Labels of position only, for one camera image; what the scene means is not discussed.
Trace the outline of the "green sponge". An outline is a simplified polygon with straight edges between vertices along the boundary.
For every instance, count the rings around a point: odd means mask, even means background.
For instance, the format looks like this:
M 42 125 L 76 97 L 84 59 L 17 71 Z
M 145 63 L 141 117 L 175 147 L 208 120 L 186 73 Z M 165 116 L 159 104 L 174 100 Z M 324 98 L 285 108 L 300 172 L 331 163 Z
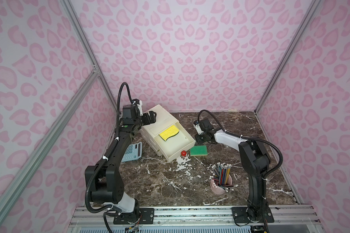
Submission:
M 207 146 L 194 146 L 190 149 L 190 156 L 207 156 Z

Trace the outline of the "yellow sponge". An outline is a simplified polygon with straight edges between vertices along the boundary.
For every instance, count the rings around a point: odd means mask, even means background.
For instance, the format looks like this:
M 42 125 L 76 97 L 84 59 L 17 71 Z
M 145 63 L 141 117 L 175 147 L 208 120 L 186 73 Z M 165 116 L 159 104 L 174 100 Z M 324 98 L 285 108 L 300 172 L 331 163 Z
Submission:
M 169 138 L 172 138 L 176 136 L 179 133 L 179 129 L 177 126 L 172 125 L 166 130 L 164 130 L 162 133 L 159 134 L 160 138 L 164 141 L 167 141 Z

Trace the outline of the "cream plastic drawer cabinet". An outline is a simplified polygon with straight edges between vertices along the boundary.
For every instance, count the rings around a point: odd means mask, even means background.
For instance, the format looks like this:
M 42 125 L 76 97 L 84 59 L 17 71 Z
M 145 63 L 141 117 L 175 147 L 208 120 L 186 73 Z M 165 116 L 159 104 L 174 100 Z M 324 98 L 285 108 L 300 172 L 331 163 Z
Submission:
M 170 149 L 166 144 L 168 141 L 170 141 L 170 139 L 164 141 L 159 134 L 176 124 L 178 120 L 160 104 L 149 109 L 147 113 L 150 111 L 157 114 L 156 122 L 141 128 L 140 132 L 142 134 L 142 138 L 158 156 L 164 156 L 166 160 L 170 162 L 174 160 L 172 156 L 176 153 L 176 151 L 174 149 Z

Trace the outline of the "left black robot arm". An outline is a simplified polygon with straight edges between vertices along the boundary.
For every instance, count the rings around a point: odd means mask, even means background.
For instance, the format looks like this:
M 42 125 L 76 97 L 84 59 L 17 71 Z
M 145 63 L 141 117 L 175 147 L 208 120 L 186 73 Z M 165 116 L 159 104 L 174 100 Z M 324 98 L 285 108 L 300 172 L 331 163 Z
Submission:
M 135 135 L 143 126 L 154 124 L 157 114 L 144 113 L 142 102 L 131 95 L 128 95 L 129 104 L 120 106 L 124 88 L 129 89 L 128 83 L 123 82 L 118 92 L 113 141 L 96 165 L 85 170 L 85 207 L 92 214 L 102 213 L 105 222 L 109 216 L 135 226 L 142 214 L 138 202 L 124 191 L 120 164 Z

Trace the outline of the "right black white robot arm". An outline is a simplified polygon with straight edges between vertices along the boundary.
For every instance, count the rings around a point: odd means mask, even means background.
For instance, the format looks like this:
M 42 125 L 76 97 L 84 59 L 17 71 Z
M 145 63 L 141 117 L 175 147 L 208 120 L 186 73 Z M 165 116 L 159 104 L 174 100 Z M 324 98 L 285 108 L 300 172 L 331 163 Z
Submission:
M 221 125 L 213 113 L 201 110 L 197 120 L 193 123 L 197 131 L 196 142 L 199 145 L 209 142 L 223 144 L 237 150 L 240 154 L 241 164 L 248 174 L 249 196 L 247 207 L 233 207 L 232 214 L 237 226 L 245 226 L 250 223 L 263 223 L 267 228 L 268 223 L 273 223 L 274 218 L 266 199 L 267 177 L 278 170 L 283 164 L 283 154 L 280 149 L 264 139 L 247 137 L 229 132 Z M 279 162 L 270 168 L 270 156 L 265 148 L 269 145 L 278 156 Z

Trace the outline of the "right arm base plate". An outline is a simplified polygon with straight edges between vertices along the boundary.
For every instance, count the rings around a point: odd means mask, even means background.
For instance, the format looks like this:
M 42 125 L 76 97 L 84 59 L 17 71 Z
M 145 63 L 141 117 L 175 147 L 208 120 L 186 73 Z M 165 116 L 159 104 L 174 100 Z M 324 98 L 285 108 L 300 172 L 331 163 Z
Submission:
M 259 208 L 258 211 L 252 207 L 232 207 L 232 217 L 237 225 L 248 225 L 250 223 L 273 223 L 274 217 L 269 207 Z

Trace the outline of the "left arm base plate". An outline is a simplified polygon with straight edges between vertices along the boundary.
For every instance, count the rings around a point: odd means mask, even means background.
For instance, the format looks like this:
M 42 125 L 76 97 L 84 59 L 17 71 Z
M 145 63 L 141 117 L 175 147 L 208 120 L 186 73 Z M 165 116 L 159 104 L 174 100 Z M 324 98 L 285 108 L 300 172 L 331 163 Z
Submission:
M 114 218 L 114 225 L 134 225 L 139 224 L 153 224 L 154 222 L 154 208 L 140 208 L 135 209 L 132 213 L 123 213 Z

